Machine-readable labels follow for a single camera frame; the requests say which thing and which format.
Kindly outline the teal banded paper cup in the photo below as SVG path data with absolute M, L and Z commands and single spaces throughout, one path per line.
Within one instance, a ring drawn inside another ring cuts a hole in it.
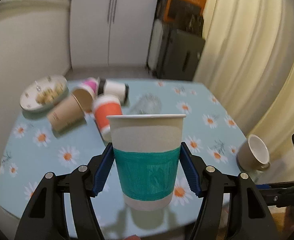
M 155 211 L 172 200 L 185 114 L 109 115 L 125 203 Z

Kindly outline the brown kraft paper cup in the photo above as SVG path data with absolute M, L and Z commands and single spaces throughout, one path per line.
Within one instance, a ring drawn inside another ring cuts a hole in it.
M 86 86 L 74 89 L 71 94 L 54 107 L 47 115 L 54 131 L 60 132 L 83 119 L 85 112 L 92 109 L 94 92 Z

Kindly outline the orange banded paper cup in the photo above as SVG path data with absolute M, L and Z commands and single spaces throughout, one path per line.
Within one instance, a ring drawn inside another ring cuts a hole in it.
M 93 114 L 98 130 L 105 142 L 111 142 L 110 122 L 107 116 L 122 115 L 122 108 L 118 96 L 101 94 L 93 101 Z

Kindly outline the clear glass cup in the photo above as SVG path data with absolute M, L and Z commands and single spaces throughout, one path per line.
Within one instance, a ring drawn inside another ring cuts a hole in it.
M 144 94 L 138 101 L 130 108 L 127 114 L 160 114 L 162 103 L 159 97 L 154 94 Z

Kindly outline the black banded paper cup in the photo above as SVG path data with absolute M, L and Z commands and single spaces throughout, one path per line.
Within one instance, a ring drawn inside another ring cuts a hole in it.
M 98 78 L 97 95 L 112 94 L 118 96 L 122 105 L 127 103 L 129 98 L 129 85 L 126 83 L 119 83 L 103 78 Z

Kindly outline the pink banded paper cup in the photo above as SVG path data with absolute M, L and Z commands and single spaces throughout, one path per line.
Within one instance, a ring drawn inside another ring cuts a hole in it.
M 97 93 L 98 86 L 99 86 L 98 80 L 93 77 L 89 77 L 81 83 L 81 87 L 85 88 L 91 94 L 94 94 L 94 95 Z

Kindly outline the beige ceramic mug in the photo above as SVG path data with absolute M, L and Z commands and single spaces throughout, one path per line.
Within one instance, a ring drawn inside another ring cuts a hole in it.
M 270 153 L 260 137 L 250 134 L 237 152 L 237 162 L 246 172 L 264 171 L 270 167 Z

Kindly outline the daisy print blue tablecloth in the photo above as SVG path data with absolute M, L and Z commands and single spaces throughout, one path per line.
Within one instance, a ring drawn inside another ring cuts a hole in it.
M 145 94 L 159 97 L 163 114 L 186 115 L 182 140 L 192 154 L 225 174 L 237 175 L 238 147 L 245 136 L 224 107 L 202 84 L 126 80 L 129 104 Z M 70 131 L 54 135 L 45 113 L 21 113 L 8 138 L 0 165 L 0 206 L 21 217 L 35 188 L 47 172 L 72 172 L 101 154 L 104 142 L 92 113 Z M 181 168 L 177 171 L 171 203 L 155 212 L 131 210 L 124 202 L 116 168 L 105 187 L 92 200 L 95 214 L 107 239 L 137 234 L 153 236 L 182 228 L 196 220 L 202 200 L 189 189 Z

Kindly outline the white floral snack bowl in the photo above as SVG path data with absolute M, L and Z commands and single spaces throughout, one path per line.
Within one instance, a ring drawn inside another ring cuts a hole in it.
M 51 75 L 34 81 L 20 96 L 20 107 L 29 112 L 41 112 L 57 105 L 68 94 L 67 80 Z

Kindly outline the dark grey suitcase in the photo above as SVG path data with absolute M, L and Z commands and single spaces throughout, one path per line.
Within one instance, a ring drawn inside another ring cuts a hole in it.
M 172 29 L 162 43 L 156 77 L 192 81 L 198 67 L 205 39 L 183 30 Z

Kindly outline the cream curtain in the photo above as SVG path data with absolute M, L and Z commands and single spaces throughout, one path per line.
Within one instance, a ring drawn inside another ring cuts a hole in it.
M 294 134 L 294 0 L 207 0 L 203 16 L 194 80 L 279 158 Z

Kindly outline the white refrigerator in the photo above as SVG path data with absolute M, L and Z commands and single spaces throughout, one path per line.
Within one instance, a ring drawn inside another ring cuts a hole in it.
M 157 0 L 71 0 L 73 68 L 146 65 Z

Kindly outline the orange appliance cardboard box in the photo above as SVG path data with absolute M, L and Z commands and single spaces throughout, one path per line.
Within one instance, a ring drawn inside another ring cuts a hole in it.
M 177 14 L 182 11 L 195 15 L 203 15 L 207 0 L 162 0 L 159 18 L 165 22 L 174 22 Z

